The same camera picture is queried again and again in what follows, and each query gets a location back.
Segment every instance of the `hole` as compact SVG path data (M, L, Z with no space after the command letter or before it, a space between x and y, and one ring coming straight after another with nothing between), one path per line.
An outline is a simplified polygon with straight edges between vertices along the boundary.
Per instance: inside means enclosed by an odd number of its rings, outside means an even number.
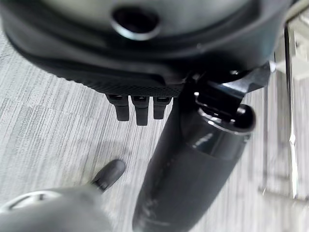
M148 40L159 33L159 18L140 7L120 7L112 13L112 26L132 40Z

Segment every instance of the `blurry foreground object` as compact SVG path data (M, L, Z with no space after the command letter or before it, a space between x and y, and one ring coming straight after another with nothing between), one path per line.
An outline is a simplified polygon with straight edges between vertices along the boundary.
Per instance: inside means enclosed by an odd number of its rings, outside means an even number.
M120 160L108 163L84 186L35 191L0 208L1 232L112 232L101 210L101 195L125 171Z

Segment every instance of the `metal bar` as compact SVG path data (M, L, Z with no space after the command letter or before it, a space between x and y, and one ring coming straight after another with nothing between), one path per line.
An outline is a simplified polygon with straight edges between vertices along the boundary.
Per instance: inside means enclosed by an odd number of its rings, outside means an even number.
M291 43L294 43L294 35L290 31L289 24L284 28L284 40L285 40L285 64L286 64L286 83L289 97L290 107L290 184L292 198L297 198L298 195L298 166L296 158L296 135L295 135L295 123L294 123L294 80L292 74L292 55L291 55Z
M297 18L300 14L306 11L309 8L309 1L308 0L301 0L295 3L288 11L285 22L289 23L293 19Z

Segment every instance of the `black mechanism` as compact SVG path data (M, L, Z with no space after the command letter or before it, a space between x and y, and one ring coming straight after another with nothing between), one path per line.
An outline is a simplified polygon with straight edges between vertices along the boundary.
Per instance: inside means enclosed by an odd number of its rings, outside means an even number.
M129 120L132 101L137 124L147 125L151 97L154 119L162 119L174 98L141 187L133 230L189 231L254 130L254 112L241 102L268 84L269 58L292 0L233 0L222 10L218 0L98 1L109 12L95 26L72 17L75 7L63 12L51 2L0 1L11 44L40 68L106 94L119 121ZM205 22L192 20L195 12ZM122 168L114 167L117 176ZM99 178L94 184L104 190L112 182Z

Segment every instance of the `textured floor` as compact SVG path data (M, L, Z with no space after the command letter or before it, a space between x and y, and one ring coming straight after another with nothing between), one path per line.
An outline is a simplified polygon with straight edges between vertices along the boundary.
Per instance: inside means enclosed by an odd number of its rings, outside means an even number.
M308 88L306 79L295 84L302 196L309 193ZM258 192L263 174L270 189L289 189L283 77L274 75L268 89L248 94L245 101L256 111L256 130L226 186L192 231L309 231L308 207ZM105 96L32 66L0 34L0 205L32 190L85 183L108 161L121 158L126 173L103 195L102 207L115 232L130 232L135 200L169 111L165 120L156 121L150 108L148 127L138 127L131 105L131 120L118 122Z

